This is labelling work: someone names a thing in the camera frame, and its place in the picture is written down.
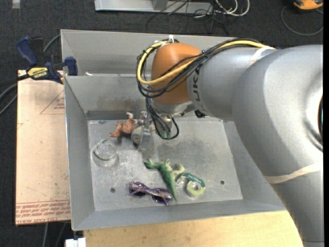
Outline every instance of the orange toy figure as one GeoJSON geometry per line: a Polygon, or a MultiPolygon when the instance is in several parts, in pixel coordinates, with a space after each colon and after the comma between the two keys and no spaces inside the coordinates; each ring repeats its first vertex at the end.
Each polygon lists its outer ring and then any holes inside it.
{"type": "Polygon", "coordinates": [[[117,122],[115,132],[109,133],[111,137],[119,137],[121,134],[131,134],[136,125],[134,120],[134,115],[132,113],[126,113],[128,115],[128,120],[125,123],[117,122]]]}

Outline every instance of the metal stand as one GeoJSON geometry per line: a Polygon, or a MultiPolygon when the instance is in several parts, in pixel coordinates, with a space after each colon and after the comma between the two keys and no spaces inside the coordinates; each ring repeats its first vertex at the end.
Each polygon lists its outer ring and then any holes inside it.
{"type": "Polygon", "coordinates": [[[176,9],[175,13],[192,14],[196,10],[210,10],[210,3],[188,2],[186,0],[95,0],[96,11],[128,11],[128,12],[163,12],[176,9]]]}

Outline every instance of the green toy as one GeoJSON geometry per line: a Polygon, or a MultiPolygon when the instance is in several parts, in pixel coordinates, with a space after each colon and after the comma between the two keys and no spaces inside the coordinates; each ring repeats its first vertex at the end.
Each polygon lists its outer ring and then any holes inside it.
{"type": "Polygon", "coordinates": [[[166,160],[166,162],[164,163],[163,162],[152,163],[151,159],[149,159],[145,161],[144,164],[148,169],[156,168],[160,171],[164,181],[169,186],[174,199],[177,200],[175,183],[176,183],[176,179],[185,171],[185,168],[182,166],[182,164],[179,164],[177,170],[172,169],[169,160],[166,160]]]}
{"type": "Polygon", "coordinates": [[[183,175],[181,175],[181,178],[182,180],[189,180],[186,185],[186,191],[191,197],[199,197],[205,192],[206,184],[202,179],[189,173],[184,173],[183,175]]]}

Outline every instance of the gray robot arm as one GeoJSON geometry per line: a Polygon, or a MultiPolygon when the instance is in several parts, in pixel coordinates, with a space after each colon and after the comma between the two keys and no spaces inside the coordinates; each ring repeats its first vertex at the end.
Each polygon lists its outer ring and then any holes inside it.
{"type": "Polygon", "coordinates": [[[305,247],[324,246],[322,63],[322,45],[232,48],[187,78],[190,102],[153,101],[162,115],[199,110],[234,120],[249,154],[295,220],[305,247]]]}

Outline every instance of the yellow cable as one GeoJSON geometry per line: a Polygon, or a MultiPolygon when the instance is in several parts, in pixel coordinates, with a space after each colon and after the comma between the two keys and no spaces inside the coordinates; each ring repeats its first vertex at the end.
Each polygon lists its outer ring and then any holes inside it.
{"type": "MultiPolygon", "coordinates": [[[[145,81],[142,79],[141,77],[141,68],[142,68],[142,64],[144,62],[144,60],[146,59],[146,57],[149,55],[150,51],[153,48],[157,48],[159,46],[163,45],[163,42],[159,42],[156,43],[154,45],[152,45],[151,47],[149,47],[145,53],[143,54],[142,58],[140,59],[139,65],[137,67],[137,79],[140,83],[142,84],[148,84],[148,85],[153,85],[159,82],[162,82],[170,77],[172,77],[173,75],[179,74],[183,69],[185,69],[189,64],[191,64],[194,60],[189,61],[188,63],[172,70],[171,72],[165,74],[164,76],[157,78],[155,80],[151,80],[151,81],[145,81]]],[[[257,43],[257,42],[253,42],[253,41],[248,41],[248,40],[240,40],[240,41],[232,41],[232,42],[228,42],[220,47],[218,47],[217,49],[223,48],[223,47],[228,47],[228,46],[232,46],[232,45],[249,45],[249,46],[254,46],[254,47],[258,47],[258,48],[262,48],[265,47],[266,45],[263,45],[261,43],[257,43]]]]}

